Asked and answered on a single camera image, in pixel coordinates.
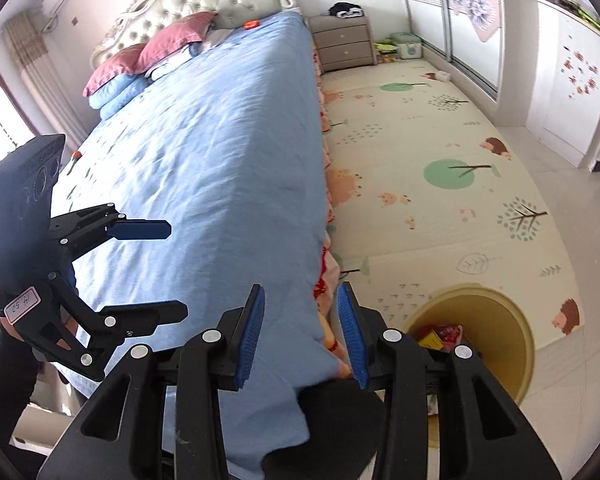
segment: white cabinet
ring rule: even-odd
[[[538,66],[526,127],[579,166],[600,122],[600,34],[544,0],[538,0],[538,19]]]

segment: blue bed sheet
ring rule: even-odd
[[[301,16],[283,12],[151,85],[81,147],[62,175],[53,214],[114,202],[129,218],[166,219],[168,240],[112,240],[75,263],[80,295],[109,304],[181,300],[189,317],[158,327],[155,350],[184,344],[266,290],[266,316],[251,378],[220,397],[230,471],[262,478],[269,451],[306,441],[298,391],[336,374],[322,344],[312,291],[327,215],[312,40]],[[84,342],[84,334],[78,333]],[[65,370],[82,393],[96,387]],[[164,446],[173,450],[174,392]]]

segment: hand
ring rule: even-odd
[[[18,334],[18,331],[15,329],[15,327],[11,323],[9,323],[9,320],[7,318],[1,317],[0,324],[4,327],[4,329],[9,333],[11,337],[14,337],[20,341],[24,341],[20,334]],[[75,335],[75,333],[78,332],[78,322],[73,317],[69,316],[69,319],[64,324],[64,326],[73,335]],[[64,348],[65,350],[70,350],[69,345],[63,339],[57,341],[56,344]]]

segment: nightstand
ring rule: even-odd
[[[314,16],[309,18],[309,29],[325,72],[376,64],[371,27],[366,16],[344,19]]]

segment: play mat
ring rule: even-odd
[[[434,72],[410,60],[323,76],[341,276],[402,330],[454,287],[495,291],[522,311],[531,348],[547,346],[584,324],[560,233],[495,127]]]

